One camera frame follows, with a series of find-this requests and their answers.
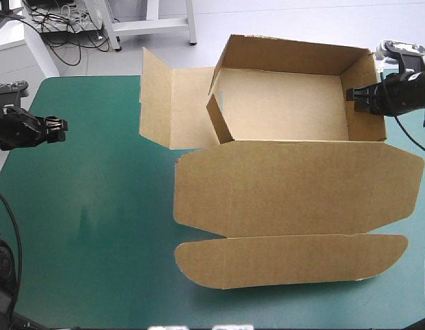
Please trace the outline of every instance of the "open cardboard box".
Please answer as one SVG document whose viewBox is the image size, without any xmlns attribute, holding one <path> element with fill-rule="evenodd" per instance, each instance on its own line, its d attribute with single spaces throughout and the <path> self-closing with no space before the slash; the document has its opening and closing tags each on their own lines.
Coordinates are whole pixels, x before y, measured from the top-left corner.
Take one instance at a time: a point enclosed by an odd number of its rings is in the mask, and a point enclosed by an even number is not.
<svg viewBox="0 0 425 330">
<path fill-rule="evenodd" d="M 400 258 L 404 236 L 366 233 L 412 213 L 423 160 L 379 142 L 383 117 L 345 101 L 372 83 L 373 55 L 355 47 L 231 36 L 216 68 L 197 69 L 144 49 L 140 134 L 205 149 L 176 166 L 175 220 L 227 237 L 181 244 L 187 277 L 222 289 L 354 281 Z"/>
</svg>

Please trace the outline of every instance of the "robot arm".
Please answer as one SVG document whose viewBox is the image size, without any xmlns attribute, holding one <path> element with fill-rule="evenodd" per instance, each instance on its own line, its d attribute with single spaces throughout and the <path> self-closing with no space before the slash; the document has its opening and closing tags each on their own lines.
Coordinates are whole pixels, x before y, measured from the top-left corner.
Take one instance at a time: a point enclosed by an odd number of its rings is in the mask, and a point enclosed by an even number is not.
<svg viewBox="0 0 425 330">
<path fill-rule="evenodd" d="M 1 150 L 65 141 L 65 120 L 54 116 L 36 117 L 20 108 L 20 99 L 28 96 L 27 90 L 28 83 L 25 81 L 0 84 Z"/>
<path fill-rule="evenodd" d="M 416 109 L 425 109 L 425 48 L 399 41 L 382 41 L 376 59 L 398 64 L 399 73 L 382 82 L 347 90 L 347 100 L 355 101 L 355 110 L 396 117 Z"/>
</svg>

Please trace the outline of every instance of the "green table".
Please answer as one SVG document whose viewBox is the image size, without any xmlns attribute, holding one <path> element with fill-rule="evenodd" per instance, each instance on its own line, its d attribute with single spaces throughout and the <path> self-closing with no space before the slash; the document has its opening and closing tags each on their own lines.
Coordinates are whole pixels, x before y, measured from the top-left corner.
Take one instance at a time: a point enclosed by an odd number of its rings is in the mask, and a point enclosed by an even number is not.
<svg viewBox="0 0 425 330">
<path fill-rule="evenodd" d="M 139 77 L 46 80 L 31 112 L 69 122 L 67 141 L 11 152 L 0 175 L 23 237 L 17 311 L 51 327 L 252 323 L 257 327 L 381 327 L 425 316 L 425 173 L 414 214 L 377 232 L 405 234 L 402 259 L 357 283 L 220 291 L 190 282 L 173 251 L 214 237 L 173 220 L 170 151 L 138 135 Z M 402 117 L 425 143 L 422 112 Z M 388 143 L 421 154 L 388 124 Z M 0 230 L 14 243 L 0 204 Z"/>
</svg>

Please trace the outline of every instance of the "box flap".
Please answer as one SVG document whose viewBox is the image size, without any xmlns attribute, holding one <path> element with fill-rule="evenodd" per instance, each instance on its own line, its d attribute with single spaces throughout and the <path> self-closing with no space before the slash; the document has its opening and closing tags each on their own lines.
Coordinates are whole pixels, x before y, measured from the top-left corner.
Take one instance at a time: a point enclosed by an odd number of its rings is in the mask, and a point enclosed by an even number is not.
<svg viewBox="0 0 425 330">
<path fill-rule="evenodd" d="M 423 167 L 383 142 L 229 142 L 179 159 L 175 220 L 226 237 L 368 232 L 412 213 Z"/>
<path fill-rule="evenodd" d="M 140 135 L 170 149 L 218 144 L 205 111 L 212 67 L 171 69 L 144 48 Z"/>
<path fill-rule="evenodd" d="M 140 135 L 170 147 L 173 71 L 143 48 Z"/>
<path fill-rule="evenodd" d="M 208 110 L 208 114 L 219 142 L 226 143 L 233 141 L 234 138 L 232 137 L 231 132 L 229 132 L 228 125 L 226 124 L 214 95 L 211 96 L 208 104 L 206 105 L 206 109 Z"/>
<path fill-rule="evenodd" d="M 233 34 L 216 65 L 211 86 L 221 67 L 340 76 L 368 53 L 357 47 Z"/>
<path fill-rule="evenodd" d="M 183 243 L 179 268 L 204 287 L 357 281 L 376 276 L 403 255 L 400 235 L 300 235 Z"/>
</svg>

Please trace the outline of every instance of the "wire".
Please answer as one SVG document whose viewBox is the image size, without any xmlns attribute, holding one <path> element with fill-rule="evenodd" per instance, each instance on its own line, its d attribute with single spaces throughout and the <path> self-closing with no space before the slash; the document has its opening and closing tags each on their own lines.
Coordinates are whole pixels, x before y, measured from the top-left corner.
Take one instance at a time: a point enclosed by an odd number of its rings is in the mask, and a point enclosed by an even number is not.
<svg viewBox="0 0 425 330">
<path fill-rule="evenodd" d="M 10 16 L 10 15 L 6 15 L 6 14 L 3 14 L 3 13 L 0 13 L 0 16 L 4 16 L 4 17 L 8 17 L 8 18 L 10 18 L 10 19 L 14 19 L 15 21 L 20 21 L 20 22 L 22 22 L 23 24 L 25 24 L 25 25 L 27 25 L 27 26 L 29 26 L 31 29 L 33 29 L 36 33 L 38 33 L 39 34 L 39 36 L 47 43 L 47 45 L 49 46 L 49 48 L 52 50 L 52 52 L 54 53 L 54 55 L 61 61 L 61 62 L 63 62 L 64 64 L 66 64 L 66 65 L 69 65 L 70 67 L 75 67 L 75 66 L 77 66 L 77 65 L 79 65 L 80 64 L 80 62 L 81 62 L 81 48 L 78 46 L 78 61 L 76 62 L 76 63 L 68 63 L 68 62 L 66 62 L 65 60 L 63 60 L 62 58 L 61 58 L 61 56 L 59 56 L 55 51 L 54 51 L 54 47 L 52 47 L 50 44 L 49 44 L 49 39 L 47 39 L 46 37 L 44 37 L 42 34 L 40 34 L 40 32 L 35 28 L 35 27 L 33 27 L 31 24 L 29 24 L 28 22 L 26 22 L 26 21 L 24 21 L 23 19 L 18 19 L 18 18 L 16 18 L 16 17 L 12 17 L 12 16 Z"/>
<path fill-rule="evenodd" d="M 92 23 L 95 27 L 96 24 L 92 21 L 90 15 L 88 12 L 78 9 L 78 8 L 70 8 L 68 5 L 64 5 L 62 8 L 60 8 L 60 14 L 54 14 L 51 13 L 49 10 L 46 12 L 41 12 L 37 7 L 30 6 L 25 0 L 23 0 L 23 4 L 25 4 L 30 10 L 30 15 L 32 17 L 32 21 L 39 25 L 39 28 L 41 29 L 41 32 L 39 32 L 33 25 L 29 24 L 28 22 L 24 21 L 23 19 L 18 19 L 16 17 L 12 17 L 3 13 L 0 13 L 3 17 L 8 17 L 10 19 L 14 19 L 16 21 L 20 21 L 23 24 L 29 26 L 32 28 L 37 34 L 40 35 L 40 37 L 43 39 L 43 41 L 46 43 L 46 45 L 51 49 L 51 51 L 54 53 L 55 57 L 57 57 L 62 63 L 75 67 L 80 64 L 82 59 L 82 52 L 81 48 L 85 49 L 96 49 L 100 52 L 108 52 L 110 50 L 110 44 L 109 44 L 109 37 L 105 36 L 102 32 L 102 35 L 104 37 L 104 40 L 97 44 L 95 43 L 92 38 L 89 35 L 89 31 L 87 31 L 85 28 Z M 63 8 L 68 9 L 68 15 L 62 15 Z M 83 19 L 88 18 L 89 22 L 86 26 L 83 26 Z M 60 23 L 65 25 L 65 31 L 60 30 L 57 26 L 55 26 L 53 23 Z M 65 32 L 65 38 L 58 41 L 54 41 L 50 38 L 48 38 L 46 35 L 43 35 L 42 33 L 45 32 Z M 82 45 L 80 42 L 79 37 L 76 38 L 76 42 L 73 42 L 69 39 L 69 32 L 74 33 L 75 35 L 78 32 L 82 32 L 85 34 L 87 40 L 91 43 L 91 45 Z M 69 63 L 66 60 L 64 60 L 57 52 L 56 48 L 59 48 L 64 45 L 74 45 L 78 47 L 78 60 L 75 63 Z"/>
<path fill-rule="evenodd" d="M 19 258 L 19 271 L 17 273 L 17 288 L 15 289 L 15 297 L 12 304 L 12 309 L 14 309 L 15 304 L 17 303 L 17 300 L 19 299 L 19 293 L 20 293 L 20 284 L 21 284 L 21 275 L 23 273 L 23 252 L 21 248 L 21 237 L 20 237 L 20 231 L 19 226 L 17 225 L 17 220 L 14 217 L 14 213 L 12 213 L 11 207 L 6 200 L 6 198 L 0 193 L 0 200 L 4 204 L 6 211 L 8 211 L 9 218 L 11 219 L 12 226 L 14 227 L 14 233 L 15 238 L 17 239 L 17 251 L 18 251 L 18 258 Z"/>
<path fill-rule="evenodd" d="M 380 72 L 380 81 L 381 81 L 382 88 L 384 90 L 384 95 L 385 95 L 385 98 L 386 98 L 386 102 L 388 103 L 391 112 L 394 113 L 393 104 L 391 103 L 389 91 L 386 88 L 386 84 L 385 84 L 384 72 Z M 425 147 L 422 146 L 415 138 L 413 138 L 411 136 L 411 134 L 405 129 L 404 125 L 402 125 L 402 123 L 400 122 L 399 118 L 396 115 L 394 116 L 394 119 L 396 120 L 396 122 L 399 125 L 400 129 L 402 130 L 402 132 L 405 133 L 405 135 L 407 136 L 407 138 L 410 139 L 410 141 L 412 141 L 412 143 L 414 143 L 416 146 L 418 146 L 423 151 L 425 151 Z"/>
</svg>

